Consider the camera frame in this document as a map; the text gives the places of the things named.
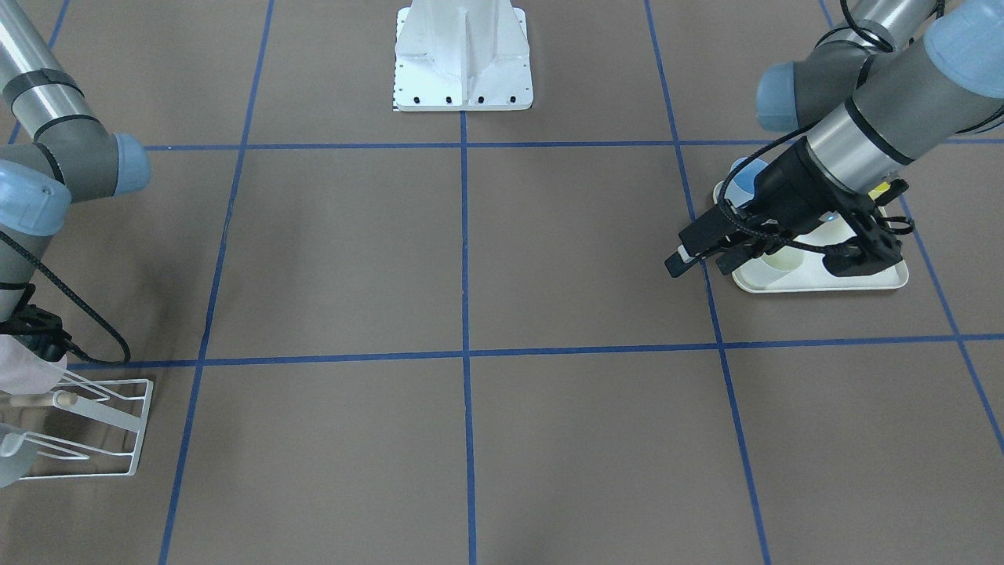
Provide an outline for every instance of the blue tape line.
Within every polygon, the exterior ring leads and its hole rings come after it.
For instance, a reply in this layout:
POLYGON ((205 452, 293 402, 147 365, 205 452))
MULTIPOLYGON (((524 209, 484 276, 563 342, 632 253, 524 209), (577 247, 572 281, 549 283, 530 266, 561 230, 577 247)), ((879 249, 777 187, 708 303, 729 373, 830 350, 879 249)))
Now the blue tape line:
POLYGON ((202 367, 195 370, 192 381, 192 394, 189 395, 189 406, 185 416, 185 430, 182 431, 182 445, 178 452, 178 465, 175 467, 175 481, 171 486, 171 502, 168 505, 168 518, 164 525, 164 538, 161 541, 160 565, 167 565, 168 553, 171 550, 171 538, 175 532, 175 517, 178 515, 178 499, 182 492, 182 480, 185 478, 185 464, 188 462, 189 442, 192 440, 192 426, 195 423, 196 403, 199 400, 199 388, 202 386, 202 367))
POLYGON ((976 372, 976 366, 973 365, 969 349, 966 348, 966 344, 962 340, 959 340, 959 350, 962 352, 962 358, 966 362, 966 369, 969 370, 969 378, 973 381, 976 395, 980 397, 980 404, 983 405, 983 411, 987 414, 987 419, 990 420, 990 428, 994 431, 994 437, 997 439, 997 447, 1000 448, 1001 455, 1004 455, 1004 434, 1001 433, 1000 422, 997 421, 994 408, 990 405, 990 398, 987 397, 987 391, 983 388, 983 382, 980 381, 979 374, 976 372))
POLYGON ((209 349, 209 339, 213 329, 213 317, 216 311, 216 300, 220 290, 220 279, 223 275, 223 263, 227 254, 227 237, 230 231, 230 220, 234 214, 234 202, 237 199, 237 191, 241 182, 241 171, 244 166, 244 146, 247 145, 248 134, 251 130, 251 120, 254 116, 254 104, 258 95, 258 83, 261 80, 261 69, 265 62, 265 52, 268 47, 268 35, 272 24, 272 13, 275 10, 275 0, 268 1, 268 8, 265 11, 265 24, 261 33, 261 43, 258 47, 258 59, 255 63, 254 78, 251 81, 251 92, 248 96, 247 111, 244 115, 244 130, 241 133, 241 146, 237 154, 237 164, 234 167, 234 181, 230 187, 230 198, 227 202, 227 214, 223 221, 223 233, 220 236, 220 250, 216 259, 216 271, 213 274, 213 287, 209 295, 209 305, 206 309, 206 329, 203 332, 202 343, 199 347, 200 365, 196 368, 195 379, 192 382, 192 394, 189 397, 189 410, 185 417, 185 430, 182 433, 182 444, 178 453, 178 466, 175 469, 175 481, 171 491, 171 504, 168 507, 168 517, 164 526, 164 539, 161 542, 160 565, 167 565, 168 554, 171 550, 171 539, 174 534, 175 518, 178 514, 178 500, 181 496, 182 481, 185 477, 185 464, 188 460, 189 443, 192 440, 192 428, 195 422, 196 407, 199 401, 199 390, 202 386, 202 374, 204 366, 202 362, 206 360, 206 352, 209 349))
POLYGON ((672 140, 577 140, 577 142, 472 142, 467 147, 472 149, 507 149, 522 147, 666 147, 673 145, 672 140))
MULTIPOLYGON (((714 146, 765 146, 773 139, 638 139, 638 140, 574 140, 574 142, 470 142, 468 149, 518 149, 518 148, 575 148, 575 147, 714 147, 714 146)), ((786 145, 794 144, 789 140, 786 145)), ((953 137, 945 140, 952 145, 997 145, 1004 138, 953 137)), ((149 145, 147 151, 295 151, 295 150, 346 150, 346 149, 459 149, 459 143, 260 143, 248 144, 178 144, 149 145)))
POLYGON ((14 123, 14 128, 11 129, 10 131, 10 137, 7 139, 7 145, 14 145, 14 142, 17 140, 17 135, 20 132, 21 132, 21 122, 16 121, 14 123))
MULTIPOLYGON (((677 164, 680 168, 680 180, 683 183, 684 196, 687 199, 687 212, 690 214, 690 218, 693 221, 697 218, 697 214, 694 211, 694 200, 691 195, 690 181, 687 176, 687 166, 684 161, 683 149, 680 144, 680 134, 677 130, 676 115, 673 111, 673 99, 670 96, 669 82, 666 79, 666 71, 663 65, 663 55, 662 49, 659 46, 659 37, 656 33, 656 22, 652 14, 652 3, 650 0, 645 0, 645 10, 646 15, 649 18, 649 33, 652 35, 652 46, 656 55, 656 65, 659 68, 659 78, 663 86, 663 97, 666 100, 666 113, 670 120, 670 131, 673 134, 674 149, 677 154, 677 164)), ((715 295, 711 288, 711 277, 708 274, 708 264, 704 261, 701 262, 701 269, 704 271, 704 281, 705 281, 705 291, 708 295, 708 311, 711 315, 712 327, 715 331, 715 346, 718 349, 719 360, 722 365, 722 375, 725 379, 726 390, 729 396, 729 406, 732 410, 732 421, 736 430, 736 441, 739 444, 739 455, 743 463, 743 473, 746 476, 746 487, 749 491, 750 506, 753 511, 753 520, 756 524, 757 538, 760 542, 760 553, 763 557, 763 562, 765 565, 771 565, 770 549, 767 545, 767 534, 763 525, 763 518, 760 512, 760 499, 756 491, 756 483, 753 480, 753 468, 750 465, 749 454, 746 450, 746 436, 743 432, 742 419, 739 414, 739 404, 736 400, 735 391, 732 386, 732 374, 729 369, 729 360, 726 355, 725 348, 723 347, 724 339, 722 337, 722 329, 718 319, 718 312, 715 307, 715 295)))
POLYGON ((133 361, 121 365, 97 365, 94 363, 70 363, 66 366, 70 371, 127 371, 131 369, 173 369, 198 367, 195 359, 171 359, 165 361, 133 361))
MULTIPOLYGON (((826 340, 786 340, 764 342, 724 342, 727 350, 785 349, 796 347, 855 347, 868 345, 896 345, 911 343, 948 343, 961 339, 964 342, 1004 341, 1004 334, 968 334, 955 336, 890 336, 885 338, 837 338, 826 340)), ((584 347, 540 347, 513 349, 472 349, 470 357, 535 357, 548 355, 596 355, 623 353, 658 353, 673 351, 714 351, 717 343, 662 344, 662 345, 610 345, 584 347)), ((461 359, 464 352, 412 351, 399 353, 345 353, 333 355, 304 355, 290 357, 237 357, 206 359, 179 359, 164 361, 135 361, 124 365, 106 367, 92 363, 70 364, 71 371, 114 371, 130 369, 171 369, 205 367, 244 367, 251 365, 295 365, 308 363, 355 363, 368 361, 415 361, 423 359, 461 359)))
POLYGON ((56 38, 59 37, 59 32, 62 31, 62 23, 66 19, 66 11, 69 10, 70 0, 63 0, 63 5, 59 8, 59 15, 56 16, 56 23, 52 26, 52 35, 49 37, 49 48, 56 46, 56 38))
POLYGON ((996 342, 1004 340, 1004 334, 966 334, 962 339, 967 342, 996 342))
POLYGON ((852 347, 862 345, 894 345, 909 343, 945 343, 956 341, 955 336, 894 336, 888 338, 846 338, 829 340, 787 340, 766 342, 731 342, 725 349, 782 349, 792 347, 852 347))
POLYGON ((240 145, 148 145, 147 151, 239 151, 240 145))
POLYGON ((708 308, 711 310, 711 321, 715 329, 715 341, 718 346, 719 363, 725 377, 725 390, 729 396, 729 409, 732 412, 732 426, 736 430, 736 443, 739 445, 739 458, 743 463, 743 475, 746 477, 746 490, 749 492, 750 507, 753 509, 753 521, 756 524, 757 540, 760 542, 760 555, 765 565, 771 564, 770 547, 767 544, 767 530, 763 524, 763 513, 760 511, 760 496, 757 494, 756 481, 753 479, 753 465, 750 463, 749 450, 746 448, 746 432, 743 430, 742 415, 739 413, 739 400, 736 398, 735 386, 732 382, 732 370, 729 368, 729 357, 726 354, 722 339, 722 326, 715 307, 714 294, 711 289, 711 276, 708 273, 708 263, 701 262, 704 271, 704 284, 708 291, 708 308))
POLYGON ((251 151, 289 151, 300 149, 458 149, 459 143, 256 143, 251 151))
MULTIPOLYGON (((903 211, 909 217, 913 217, 913 212, 910 211, 910 204, 907 202, 906 196, 900 197, 900 202, 903 204, 903 211)), ((983 383, 980 381, 980 376, 976 372, 976 367, 973 365, 973 361, 969 356, 969 350, 966 348, 966 340, 963 339, 962 333, 959 332, 959 325, 956 324, 955 315, 952 313, 952 308, 948 304, 948 298, 945 296, 945 291, 942 289, 941 281, 938 278, 938 272, 935 270, 934 262, 931 260, 931 255, 928 253, 927 245, 924 244, 924 238, 921 237, 920 230, 914 230, 914 239, 917 241, 917 246, 921 250, 921 256, 924 258, 924 264, 928 267, 928 273, 931 275, 931 280, 934 282, 935 292, 938 293, 938 300, 942 303, 942 308, 945 309, 945 316, 948 318, 949 326, 952 327, 952 334, 955 336, 956 341, 959 344, 959 351, 962 353, 962 358, 966 362, 966 369, 969 370, 969 378, 973 381, 973 387, 976 388, 976 394, 980 398, 980 403, 983 405, 983 411, 987 415, 987 420, 990 421, 990 428, 994 433, 994 437, 997 439, 997 446, 1000 448, 1002 454, 1004 454, 1004 434, 1001 433, 1000 423, 997 421, 997 416, 994 414, 994 409, 990 405, 990 400, 987 398, 987 393, 983 388, 983 383)))
POLYGON ((464 361, 464 438, 467 449, 467 559, 478 562, 478 523, 474 480, 474 404, 471 398, 471 308, 470 308, 470 238, 468 214, 467 112, 460 112, 460 217, 463 240, 461 267, 461 321, 464 361))
POLYGON ((678 145, 682 146, 716 146, 716 145, 755 145, 757 147, 763 147, 774 139, 681 139, 677 142, 678 145))
POLYGON ((718 349, 717 344, 672 344, 672 345, 625 345, 594 347, 541 347, 524 349, 479 349, 471 351, 471 357, 529 357, 547 355, 596 355, 604 353, 652 353, 666 351, 709 351, 718 349))
POLYGON ((829 14, 829 8, 826 7, 826 2, 824 0, 819 0, 819 9, 822 10, 823 17, 826 18, 826 25, 830 29, 833 29, 833 16, 829 14))
POLYGON ((364 361, 414 361, 420 359, 457 359, 460 351, 418 351, 405 353, 346 353, 342 355, 302 355, 293 357, 245 357, 206 359, 206 367, 245 367, 250 365, 300 365, 307 363, 356 363, 364 361))

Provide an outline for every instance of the black electrical tape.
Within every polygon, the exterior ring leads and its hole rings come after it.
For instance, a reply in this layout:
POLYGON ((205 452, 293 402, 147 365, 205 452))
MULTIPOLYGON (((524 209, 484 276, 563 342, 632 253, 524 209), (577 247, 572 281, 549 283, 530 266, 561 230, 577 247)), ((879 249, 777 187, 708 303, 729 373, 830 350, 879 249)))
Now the black electrical tape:
POLYGON ((913 159, 907 157, 906 155, 900 153, 898 149, 893 147, 888 140, 883 138, 883 136, 875 130, 874 126, 868 122, 861 113, 861 110, 857 108, 857 104, 854 103, 853 98, 847 98, 847 101, 843 102, 843 107, 846 108, 847 113, 850 114, 850 118, 854 121, 854 124, 864 133, 864 136, 868 137, 868 140, 874 144, 883 153, 889 156, 897 163, 907 166, 914 162, 913 159))
POLYGON ((12 106, 17 96, 36 86, 45 86, 46 84, 65 84, 80 92, 81 96, 83 95, 83 90, 76 85, 76 81, 69 74, 55 68, 39 68, 18 74, 8 80, 7 85, 3 87, 3 99, 7 105, 12 106))
POLYGON ((100 123, 100 120, 97 117, 94 117, 93 115, 87 115, 86 113, 71 113, 70 115, 60 115, 59 117, 46 121, 44 125, 39 127, 38 130, 35 131, 34 140, 38 140, 38 137, 42 136, 42 133, 44 133, 45 130, 48 129, 49 127, 53 125, 58 125, 63 121, 69 121, 70 119, 90 119, 91 121, 97 121, 98 123, 100 123))

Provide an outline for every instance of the blue joint cap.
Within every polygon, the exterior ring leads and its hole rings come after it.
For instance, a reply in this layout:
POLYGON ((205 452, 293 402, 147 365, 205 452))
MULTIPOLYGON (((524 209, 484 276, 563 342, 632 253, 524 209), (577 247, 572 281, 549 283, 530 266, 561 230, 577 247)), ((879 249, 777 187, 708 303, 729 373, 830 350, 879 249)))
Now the blue joint cap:
POLYGON ((73 200, 59 181, 23 165, 0 161, 0 224, 49 237, 62 229, 73 200))
POLYGON ((768 131, 798 128, 795 105, 795 62, 775 64, 760 77, 756 88, 756 118, 768 131))
POLYGON ((118 145, 118 182, 113 196, 143 190, 150 184, 150 158, 140 139, 129 133, 115 133, 118 145))
MULTIPOLYGON (((736 160, 736 162, 732 164, 732 169, 734 170, 745 160, 746 159, 736 160)), ((753 199, 753 196, 756 193, 756 185, 753 181, 756 179, 756 176, 766 168, 766 161, 763 159, 755 159, 752 163, 747 165, 745 169, 736 174, 735 178, 732 179, 732 182, 729 183, 729 188, 725 190, 725 197, 732 202, 733 206, 742 206, 753 199)))
POLYGON ((924 34, 931 62, 953 82, 1004 98, 1004 1, 966 0, 924 34))

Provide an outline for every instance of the white cup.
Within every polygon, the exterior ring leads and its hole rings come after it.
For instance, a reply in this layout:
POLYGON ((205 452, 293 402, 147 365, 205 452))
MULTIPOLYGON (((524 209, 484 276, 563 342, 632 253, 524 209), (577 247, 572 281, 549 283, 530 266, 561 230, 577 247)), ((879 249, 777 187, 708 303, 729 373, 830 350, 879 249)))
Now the white cup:
POLYGON ((743 265, 743 276, 754 287, 764 288, 802 265, 805 251, 782 247, 773 255, 763 255, 743 265))

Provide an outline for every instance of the white wire rack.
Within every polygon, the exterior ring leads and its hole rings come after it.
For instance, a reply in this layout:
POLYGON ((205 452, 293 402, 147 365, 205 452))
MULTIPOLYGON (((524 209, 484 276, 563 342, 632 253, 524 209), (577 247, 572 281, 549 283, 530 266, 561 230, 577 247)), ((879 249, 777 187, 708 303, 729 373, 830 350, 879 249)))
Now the white wire rack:
MULTIPOLYGON (((140 465, 140 454, 147 432, 154 383, 147 379, 122 379, 110 381, 89 381, 70 371, 63 371, 62 379, 52 391, 44 394, 0 395, 0 411, 7 408, 48 408, 77 414, 89 420, 124 431, 132 438, 122 442, 122 451, 107 450, 99 446, 88 446, 55 438, 33 431, 17 430, 9 433, 0 443, 0 460, 13 458, 21 450, 36 450, 41 458, 60 462, 91 462, 95 457, 121 459, 123 464, 114 466, 115 471, 95 472, 91 465, 80 465, 76 472, 56 474, 29 474, 20 481, 43 479, 67 479, 81 477, 127 477, 136 475, 140 465), (137 390, 131 395, 121 394, 112 388, 133 385, 137 390), (111 404, 124 409, 112 407, 111 404)), ((72 468, 72 464, 61 466, 61 470, 72 468)))

